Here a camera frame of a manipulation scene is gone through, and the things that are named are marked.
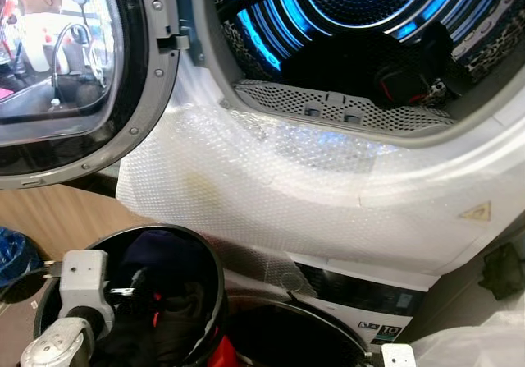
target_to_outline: bubble wrap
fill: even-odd
[[[122,159],[136,213],[246,245],[441,275],[525,207],[525,127],[449,160],[356,135],[227,110],[184,54],[152,133]],[[490,220],[465,213],[490,202]]]

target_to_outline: warning triangle label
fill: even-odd
[[[487,201],[484,204],[480,204],[469,211],[465,211],[461,215],[461,218],[471,219],[479,222],[490,222],[491,221],[491,202]]]

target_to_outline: washing machine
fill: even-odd
[[[136,213],[285,256],[232,290],[369,346],[525,209],[525,0],[1,4],[0,188],[122,158]]]

